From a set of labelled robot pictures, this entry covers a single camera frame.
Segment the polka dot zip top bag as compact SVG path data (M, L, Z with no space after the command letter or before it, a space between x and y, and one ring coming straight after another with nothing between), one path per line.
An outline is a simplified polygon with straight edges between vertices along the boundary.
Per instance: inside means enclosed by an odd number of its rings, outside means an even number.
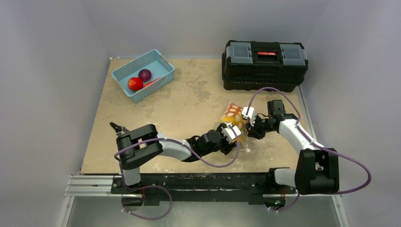
M231 102L226 106L225 111L220 117L220 121L213 124L213 127L217 128L221 123L231 123L237 126L241 132L239 136L240 150L246 153L250 153L250 149L247 145L247 129L245 128L246 121L242 119L241 113L243 108Z

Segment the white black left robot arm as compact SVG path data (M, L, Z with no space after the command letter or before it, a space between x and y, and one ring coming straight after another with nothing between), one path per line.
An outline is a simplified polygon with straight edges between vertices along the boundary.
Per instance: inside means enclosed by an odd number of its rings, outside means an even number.
M132 131L122 128L116 138L118 151L115 159L119 162L123 188L136 193L141 187L140 167L157 156L172 157L182 162L206 160L204 156L220 151L227 155L239 148L242 131L232 123L221 123L217 129L201 136L175 140L158 132L156 126L147 124Z

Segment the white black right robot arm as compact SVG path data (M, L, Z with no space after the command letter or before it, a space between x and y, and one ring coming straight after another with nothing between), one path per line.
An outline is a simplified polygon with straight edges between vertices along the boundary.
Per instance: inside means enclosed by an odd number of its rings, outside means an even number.
M339 162L335 149L325 151L314 146L313 138L298 123L294 114L286 113L281 100L267 103L268 114L258 116L253 107L245 107L241 116L246 121L247 136L261 140L267 132L277 132L298 154L295 169L271 168L265 180L270 192L290 186L302 194L332 194L339 190Z

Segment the red fake apple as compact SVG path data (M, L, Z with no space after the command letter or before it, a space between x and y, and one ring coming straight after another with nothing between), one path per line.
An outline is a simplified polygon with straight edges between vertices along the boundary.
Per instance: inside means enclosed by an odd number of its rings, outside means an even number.
M143 83L143 80L141 78L132 77L132 78L130 78L128 80L127 86L131 91L137 92L137 91L143 89L144 83Z

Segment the purple fake cabbage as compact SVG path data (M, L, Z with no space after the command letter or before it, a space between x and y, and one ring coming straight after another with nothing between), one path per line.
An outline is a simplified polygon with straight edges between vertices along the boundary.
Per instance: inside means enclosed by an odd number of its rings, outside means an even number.
M143 82L150 81L152 77L152 73L148 69L142 69L138 72L138 78L140 78Z

